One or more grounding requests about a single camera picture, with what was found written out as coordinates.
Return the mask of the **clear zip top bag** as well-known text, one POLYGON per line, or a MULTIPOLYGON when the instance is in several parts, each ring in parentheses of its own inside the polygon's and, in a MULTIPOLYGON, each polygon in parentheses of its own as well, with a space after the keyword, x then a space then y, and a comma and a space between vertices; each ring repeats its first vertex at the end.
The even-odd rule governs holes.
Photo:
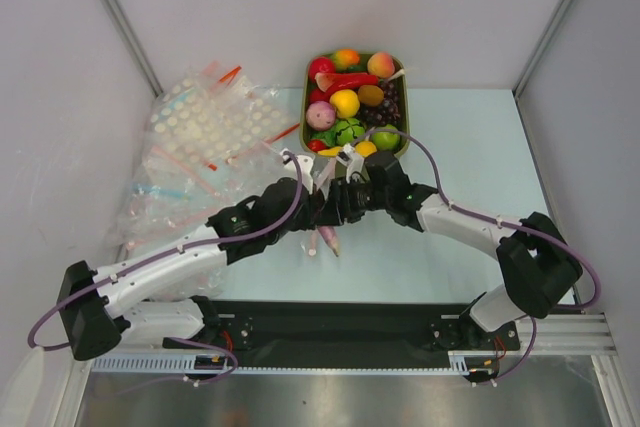
MULTIPOLYGON (((227 161, 227 180, 223 183, 224 199, 239 202, 250 195, 262 194, 272 183, 283 176, 280 152, 264 142, 256 144, 241 155, 227 161)), ((312 175, 314 189, 328 196, 329 182, 336 177, 337 161, 332 157, 311 156, 314 160, 312 175)))

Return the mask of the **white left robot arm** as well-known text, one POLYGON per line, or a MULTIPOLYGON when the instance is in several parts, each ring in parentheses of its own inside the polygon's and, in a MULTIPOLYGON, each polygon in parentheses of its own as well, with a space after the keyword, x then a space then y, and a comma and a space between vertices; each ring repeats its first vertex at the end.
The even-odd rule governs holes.
POLYGON ((289 232, 310 230, 325 199, 314 188, 282 178, 167 247, 97 269, 85 261, 72 264, 58 304, 73 357, 86 361, 114 349, 131 325, 125 312, 152 295, 209 268, 258 255, 289 232))

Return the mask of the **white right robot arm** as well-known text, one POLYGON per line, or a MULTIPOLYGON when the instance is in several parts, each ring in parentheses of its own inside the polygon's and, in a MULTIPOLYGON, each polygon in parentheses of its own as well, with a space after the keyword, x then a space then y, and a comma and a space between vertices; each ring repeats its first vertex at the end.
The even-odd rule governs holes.
POLYGON ((555 224, 541 213, 515 221, 469 213, 438 189, 411 182, 389 152, 363 157, 346 147, 334 161, 345 174, 318 184, 326 197, 317 225, 355 223, 368 211, 384 211, 401 226, 455 240, 499 264, 501 285, 473 301, 461 323, 462 338, 473 348, 486 347, 518 318, 545 318, 582 276, 555 224))

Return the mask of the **purple toy eggplant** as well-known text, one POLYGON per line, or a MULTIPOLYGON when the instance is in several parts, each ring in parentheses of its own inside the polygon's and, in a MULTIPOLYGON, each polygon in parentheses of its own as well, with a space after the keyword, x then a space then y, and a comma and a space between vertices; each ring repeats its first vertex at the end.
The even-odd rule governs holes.
POLYGON ((331 252, 336 257, 339 257, 341 246, 335 228, 332 226, 319 226, 317 231, 331 252))

